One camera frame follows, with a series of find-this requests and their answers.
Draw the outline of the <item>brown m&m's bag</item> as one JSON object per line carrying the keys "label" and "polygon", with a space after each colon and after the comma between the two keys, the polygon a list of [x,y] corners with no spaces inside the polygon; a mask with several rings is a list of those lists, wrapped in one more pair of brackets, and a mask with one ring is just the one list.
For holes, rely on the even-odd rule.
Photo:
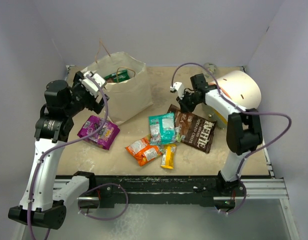
{"label": "brown m&m's bag", "polygon": [[174,113],[176,141],[193,147],[206,154],[210,152],[213,143],[216,123],[196,114],[181,110],[171,104],[167,113]]}

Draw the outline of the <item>green chips bag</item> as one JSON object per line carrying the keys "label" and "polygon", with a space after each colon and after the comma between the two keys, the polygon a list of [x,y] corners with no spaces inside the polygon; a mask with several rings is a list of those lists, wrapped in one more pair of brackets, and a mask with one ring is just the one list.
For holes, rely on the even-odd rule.
{"label": "green chips bag", "polygon": [[120,70],[118,72],[109,74],[109,75],[105,76],[104,79],[108,83],[121,83],[121,82],[129,80],[130,76],[128,74],[128,71],[126,69],[124,69],[124,70]]}

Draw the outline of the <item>brown paper bag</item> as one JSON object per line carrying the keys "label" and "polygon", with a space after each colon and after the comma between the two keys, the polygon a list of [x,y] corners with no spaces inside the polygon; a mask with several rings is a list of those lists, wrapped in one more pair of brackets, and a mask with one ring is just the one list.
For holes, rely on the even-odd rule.
{"label": "brown paper bag", "polygon": [[99,74],[102,78],[120,70],[127,70],[129,79],[108,82],[103,90],[109,97],[108,118],[116,125],[123,124],[153,104],[146,64],[121,51],[96,58],[82,70]]}

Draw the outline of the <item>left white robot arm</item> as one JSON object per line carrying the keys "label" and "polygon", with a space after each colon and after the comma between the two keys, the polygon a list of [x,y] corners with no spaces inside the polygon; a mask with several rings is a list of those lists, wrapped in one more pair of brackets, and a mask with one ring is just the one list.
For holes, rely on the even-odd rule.
{"label": "left white robot arm", "polygon": [[72,86],[65,80],[47,84],[45,104],[35,124],[35,151],[27,187],[18,206],[11,207],[8,218],[29,227],[58,230],[64,223],[67,208],[82,194],[97,191],[96,176],[78,171],[64,187],[54,192],[57,169],[74,126],[73,118],[84,109],[99,114],[108,109],[106,85],[99,74],[76,72]]}

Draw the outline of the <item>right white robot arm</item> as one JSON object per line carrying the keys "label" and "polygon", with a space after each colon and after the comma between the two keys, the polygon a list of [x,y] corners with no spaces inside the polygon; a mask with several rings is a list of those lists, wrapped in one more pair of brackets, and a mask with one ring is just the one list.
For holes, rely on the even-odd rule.
{"label": "right white robot arm", "polygon": [[258,111],[246,109],[235,103],[220,88],[217,80],[208,84],[204,75],[190,78],[192,91],[186,91],[181,82],[172,83],[170,91],[177,93],[177,102],[183,113],[191,113],[198,104],[212,107],[226,123],[226,143],[229,153],[223,168],[218,172],[216,190],[222,196],[229,195],[240,185],[241,173],[248,157],[263,142]]}

